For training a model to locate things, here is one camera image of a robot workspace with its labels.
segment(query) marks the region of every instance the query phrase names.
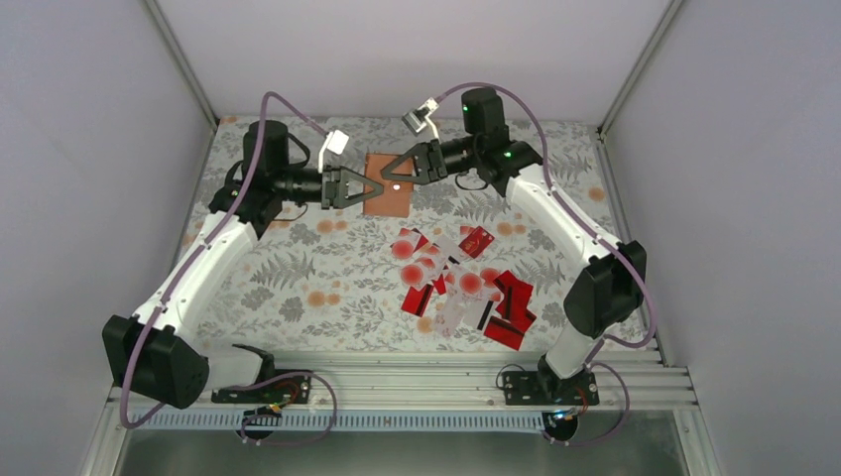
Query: gray floor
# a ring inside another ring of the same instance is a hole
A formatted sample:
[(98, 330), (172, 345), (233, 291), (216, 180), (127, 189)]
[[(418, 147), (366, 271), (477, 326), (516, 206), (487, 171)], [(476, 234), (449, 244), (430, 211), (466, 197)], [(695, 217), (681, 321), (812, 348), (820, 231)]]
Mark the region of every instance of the gray floor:
[[(603, 432), (616, 417), (584, 416), (576, 439)], [(686, 470), (671, 413), (634, 412), (615, 438), (587, 448), (551, 447), (539, 436), (515, 433), (336, 432), (315, 445), (282, 449), (243, 445), (232, 431), (137, 430), (117, 474), (619, 476)]]

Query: floral tablecloth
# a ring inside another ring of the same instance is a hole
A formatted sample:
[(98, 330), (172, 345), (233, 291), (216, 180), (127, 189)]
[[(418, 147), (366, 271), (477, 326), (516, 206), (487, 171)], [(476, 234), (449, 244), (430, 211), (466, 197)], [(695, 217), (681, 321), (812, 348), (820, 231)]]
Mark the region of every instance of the floral tablecloth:
[[(255, 120), (222, 119), (190, 213), (182, 252), (195, 239), (208, 213), (207, 203), (222, 186), (225, 173), (242, 159), (242, 136)], [(320, 137), (302, 121), (282, 120), (308, 147), (318, 150)], [(396, 118), (315, 120), (325, 129), (338, 128), (350, 135), (344, 154), (329, 162), (360, 173), (366, 153), (400, 154), (418, 140)], [(460, 120), (436, 122), (442, 140), (464, 134)], [(559, 183), (599, 224), (613, 230), (586, 126), (541, 124), (548, 136), (551, 169)], [(529, 121), (511, 121), (510, 126), (514, 139), (529, 141), (540, 150)], [(302, 153), (295, 150), (292, 161), (301, 158)], [(470, 176), (460, 182), (480, 184)], [(292, 218), (298, 213), (290, 204), (280, 217)], [(198, 323), (197, 335), (205, 347), (246, 343), (270, 351), (511, 350), (464, 325), (448, 338), (435, 332), (432, 318), (443, 306), (443, 297), (434, 297), (421, 318), (400, 310), (407, 287), (401, 282), (399, 268), (405, 262), (395, 259), (389, 248), (400, 228), (417, 228), (431, 240), (446, 235), (458, 242), (460, 225), (481, 225), (496, 236), (468, 268), (511, 270), (534, 285), (529, 308), (538, 320), (526, 334), (521, 350), (547, 349), (567, 323), (561, 303), (575, 280), (573, 271), (551, 240), (493, 188), (463, 191), (451, 178), (416, 186), (409, 218), (366, 216), (361, 205), (321, 210), (314, 204), (295, 222), (273, 223), (257, 248), (242, 258), (225, 281)], [(639, 319), (632, 316), (612, 332), (638, 340)], [(606, 348), (614, 346), (608, 342)]]

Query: white wall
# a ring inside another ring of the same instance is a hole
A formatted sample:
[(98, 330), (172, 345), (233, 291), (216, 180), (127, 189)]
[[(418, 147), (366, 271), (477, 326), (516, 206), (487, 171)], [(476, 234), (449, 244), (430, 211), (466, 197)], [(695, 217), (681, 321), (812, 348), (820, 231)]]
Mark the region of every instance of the white wall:
[(596, 124), (668, 0), (159, 3), (217, 115), (256, 113), (275, 89), (311, 114), (401, 116), (479, 80), (540, 118)]
[(7, 1), (0, 45), (0, 474), (75, 474), (210, 131), (140, 2)]
[(608, 133), (725, 471), (839, 474), (841, 4), (690, 1)]

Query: brown leather pouch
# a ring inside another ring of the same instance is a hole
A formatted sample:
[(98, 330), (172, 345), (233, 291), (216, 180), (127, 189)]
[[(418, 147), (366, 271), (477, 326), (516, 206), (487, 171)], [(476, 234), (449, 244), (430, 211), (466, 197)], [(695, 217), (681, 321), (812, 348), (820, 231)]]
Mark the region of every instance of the brown leather pouch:
[[(391, 161), (399, 157), (393, 154), (367, 154), (365, 156), (365, 177), (383, 185), (383, 194), (362, 203), (362, 213), (366, 215), (396, 216), (406, 218), (412, 203), (415, 184), (410, 181), (391, 181), (383, 179), (381, 171)], [(410, 175), (413, 172), (412, 161), (404, 161), (397, 167), (396, 174)]]

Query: leaf pattern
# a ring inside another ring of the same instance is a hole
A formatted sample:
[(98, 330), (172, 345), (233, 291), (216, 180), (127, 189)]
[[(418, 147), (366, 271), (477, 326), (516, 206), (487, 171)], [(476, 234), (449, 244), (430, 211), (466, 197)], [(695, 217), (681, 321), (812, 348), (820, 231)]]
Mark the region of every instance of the leaf pattern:
[[(219, 125), (210, 157), (190, 211), (184, 243), (194, 239), (208, 213), (207, 203), (222, 186), (228, 169), (242, 159), (242, 136), (255, 117), (228, 118)], [(282, 119), (290, 131), (317, 150), (321, 138), (298, 118)], [(398, 154), (418, 138), (399, 119), (316, 118), (327, 130), (340, 129), (351, 143), (332, 165), (364, 170), (365, 154)], [(436, 121), (443, 140), (463, 134), (460, 120)], [(535, 127), (524, 120), (509, 123), (511, 135), (540, 150)], [(594, 201), (588, 191), (604, 188), (586, 126), (542, 123), (552, 152), (549, 168), (560, 186), (593, 219), (613, 229), (609, 200)], [(301, 158), (292, 148), (292, 160)], [(475, 174), (459, 179), (465, 186), (480, 184)], [(293, 206), (282, 216), (293, 217)], [(406, 286), (389, 245), (402, 227), (418, 228), (430, 240), (448, 236), (458, 242), (461, 225), (481, 225), (496, 241), (473, 262), (474, 272), (491, 267), (511, 270), (535, 287), (529, 308), (538, 320), (526, 334), (522, 350), (544, 351), (557, 338), (566, 317), (561, 303), (574, 281), (574, 270), (560, 256), (552, 240), (522, 210), (510, 207), (497, 192), (465, 191), (452, 178), (415, 187), (409, 218), (365, 216), (360, 207), (321, 210), (310, 206), (299, 220), (273, 222), (251, 253), (234, 266), (231, 275), (196, 324), (205, 344), (244, 343), (272, 350), (353, 351), (508, 351), (480, 331), (456, 327), (443, 337), (414, 315), (400, 311)], [(425, 318), (433, 319), (434, 296)], [(634, 314), (611, 332), (639, 339), (642, 328)], [(616, 346), (609, 342), (606, 348)]]

